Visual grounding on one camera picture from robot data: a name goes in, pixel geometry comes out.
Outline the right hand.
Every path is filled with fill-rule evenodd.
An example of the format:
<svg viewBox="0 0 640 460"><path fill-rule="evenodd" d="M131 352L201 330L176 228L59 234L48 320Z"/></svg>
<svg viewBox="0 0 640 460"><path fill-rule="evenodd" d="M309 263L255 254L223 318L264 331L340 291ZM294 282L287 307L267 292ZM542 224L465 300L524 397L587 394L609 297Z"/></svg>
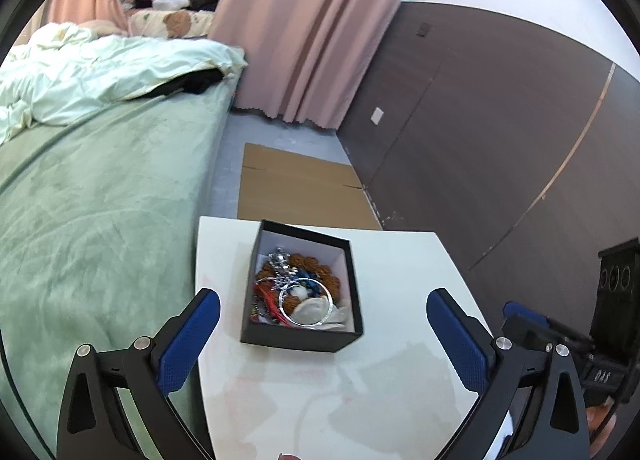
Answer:
<svg viewBox="0 0 640 460"><path fill-rule="evenodd" d="M612 406L613 406L613 400L608 399L605 402L605 404L597 407L589 407L586 410L588 428L591 433L596 432L597 429L600 428L600 426L602 425L602 422L606 419L606 417L610 413ZM615 428L616 421L617 421L616 414L611 414L610 420L606 422L604 428L602 428L598 436L590 442L589 451L590 451L591 458L593 458L608 441L608 438L610 437L612 431Z"/></svg>

